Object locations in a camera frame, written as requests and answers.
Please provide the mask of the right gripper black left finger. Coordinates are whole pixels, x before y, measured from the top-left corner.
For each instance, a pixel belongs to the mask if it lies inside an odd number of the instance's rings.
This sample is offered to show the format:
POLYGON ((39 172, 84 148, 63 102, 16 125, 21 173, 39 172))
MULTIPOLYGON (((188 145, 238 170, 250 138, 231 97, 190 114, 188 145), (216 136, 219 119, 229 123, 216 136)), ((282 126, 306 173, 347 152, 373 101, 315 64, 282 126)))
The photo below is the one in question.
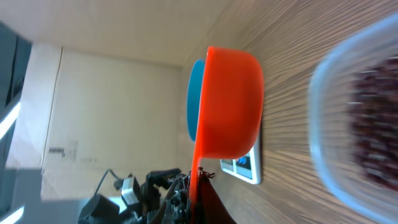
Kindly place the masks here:
POLYGON ((149 224, 189 224, 190 199, 189 175, 179 174, 174 177, 160 208, 149 213, 149 224))

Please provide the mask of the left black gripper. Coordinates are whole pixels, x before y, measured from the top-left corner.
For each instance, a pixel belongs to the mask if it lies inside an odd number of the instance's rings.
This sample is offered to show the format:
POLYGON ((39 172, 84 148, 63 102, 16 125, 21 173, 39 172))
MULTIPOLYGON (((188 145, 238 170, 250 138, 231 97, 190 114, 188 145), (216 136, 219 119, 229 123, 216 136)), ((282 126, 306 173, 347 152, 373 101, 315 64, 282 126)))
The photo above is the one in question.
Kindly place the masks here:
POLYGON ((149 223, 149 213, 160 208, 161 193, 159 192, 159 187, 169 189, 175 176, 180 173, 181 170, 179 168, 149 172, 146 176, 146 181, 140 185, 139 203, 130 206, 126 205, 128 214, 132 215, 138 223, 149 223))

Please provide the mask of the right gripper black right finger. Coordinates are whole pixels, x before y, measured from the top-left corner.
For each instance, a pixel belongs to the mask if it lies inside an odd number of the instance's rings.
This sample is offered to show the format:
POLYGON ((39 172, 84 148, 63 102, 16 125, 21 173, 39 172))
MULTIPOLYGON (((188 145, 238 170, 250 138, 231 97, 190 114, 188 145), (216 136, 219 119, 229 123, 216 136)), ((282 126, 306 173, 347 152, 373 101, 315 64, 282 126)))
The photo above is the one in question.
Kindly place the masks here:
POLYGON ((215 174, 204 171, 202 167, 200 167, 198 174, 195 223, 236 224, 210 182, 210 179, 212 179, 215 174))

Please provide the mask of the orange scoop with blue handle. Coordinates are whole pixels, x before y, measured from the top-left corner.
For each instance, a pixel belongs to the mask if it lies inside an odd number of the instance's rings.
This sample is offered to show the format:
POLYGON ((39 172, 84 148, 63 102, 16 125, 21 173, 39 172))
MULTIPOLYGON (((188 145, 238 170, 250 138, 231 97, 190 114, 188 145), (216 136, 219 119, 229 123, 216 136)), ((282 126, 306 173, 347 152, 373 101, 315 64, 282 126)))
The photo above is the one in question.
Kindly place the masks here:
POLYGON ((208 48, 190 175, 192 223, 201 160, 237 159, 251 150, 261 125, 263 97, 264 75, 253 55, 208 48))

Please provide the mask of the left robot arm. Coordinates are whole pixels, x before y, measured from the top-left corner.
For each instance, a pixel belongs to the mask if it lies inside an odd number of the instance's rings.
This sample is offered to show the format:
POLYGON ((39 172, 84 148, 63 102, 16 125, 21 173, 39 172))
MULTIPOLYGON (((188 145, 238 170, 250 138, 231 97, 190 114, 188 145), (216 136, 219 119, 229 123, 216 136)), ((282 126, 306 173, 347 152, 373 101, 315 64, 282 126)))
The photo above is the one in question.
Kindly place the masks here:
POLYGON ((120 224, 120 223, 161 223, 165 214, 167 197, 162 198, 160 188, 172 193, 179 168, 155 170, 146 175, 146 181, 139 184, 136 176, 129 174, 120 178, 108 169, 106 173, 116 178, 114 188, 121 193, 121 200, 126 209, 121 212, 120 206, 109 198, 95 194, 82 208, 78 217, 79 224, 120 224))

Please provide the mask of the white digital kitchen scale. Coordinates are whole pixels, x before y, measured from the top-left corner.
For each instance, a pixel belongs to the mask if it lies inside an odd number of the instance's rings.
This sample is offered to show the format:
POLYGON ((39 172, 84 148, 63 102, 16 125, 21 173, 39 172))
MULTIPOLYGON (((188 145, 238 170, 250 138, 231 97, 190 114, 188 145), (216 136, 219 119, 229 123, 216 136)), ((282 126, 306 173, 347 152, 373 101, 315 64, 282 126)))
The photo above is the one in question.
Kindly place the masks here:
POLYGON ((262 182, 262 140, 261 129, 251 150, 238 159, 221 159, 221 170, 249 184, 262 182))

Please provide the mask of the teal plastic bowl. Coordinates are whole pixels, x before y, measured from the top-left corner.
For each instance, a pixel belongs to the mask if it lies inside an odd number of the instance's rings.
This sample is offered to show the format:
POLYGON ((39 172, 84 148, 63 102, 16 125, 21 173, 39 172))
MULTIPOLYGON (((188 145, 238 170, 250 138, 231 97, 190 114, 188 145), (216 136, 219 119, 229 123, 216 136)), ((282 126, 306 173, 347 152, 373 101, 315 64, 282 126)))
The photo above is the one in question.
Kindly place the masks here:
POLYGON ((200 109, 201 86, 205 70, 205 61, 197 60, 192 67, 187 88, 187 130, 190 139, 195 142, 200 109))

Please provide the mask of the clear plastic food container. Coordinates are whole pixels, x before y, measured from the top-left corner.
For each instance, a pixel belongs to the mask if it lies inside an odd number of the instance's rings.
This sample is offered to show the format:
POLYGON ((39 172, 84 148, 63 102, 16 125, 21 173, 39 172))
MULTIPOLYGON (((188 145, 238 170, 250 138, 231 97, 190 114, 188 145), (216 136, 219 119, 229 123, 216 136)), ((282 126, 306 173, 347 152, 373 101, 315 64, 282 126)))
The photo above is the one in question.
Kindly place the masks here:
POLYGON ((355 163, 348 109, 354 74, 396 52, 397 14, 392 14, 331 49, 308 89, 308 140, 319 178, 336 198, 378 223, 397 223, 397 192, 367 180, 355 163))

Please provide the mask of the red adzuki beans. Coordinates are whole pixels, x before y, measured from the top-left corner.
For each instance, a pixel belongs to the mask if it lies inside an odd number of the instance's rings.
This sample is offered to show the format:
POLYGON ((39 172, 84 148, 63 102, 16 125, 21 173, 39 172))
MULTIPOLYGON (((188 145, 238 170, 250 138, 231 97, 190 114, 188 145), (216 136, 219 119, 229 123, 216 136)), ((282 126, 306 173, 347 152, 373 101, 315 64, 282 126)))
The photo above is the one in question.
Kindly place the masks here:
POLYGON ((351 96, 354 159, 369 180, 397 190, 397 55, 358 72, 351 96))

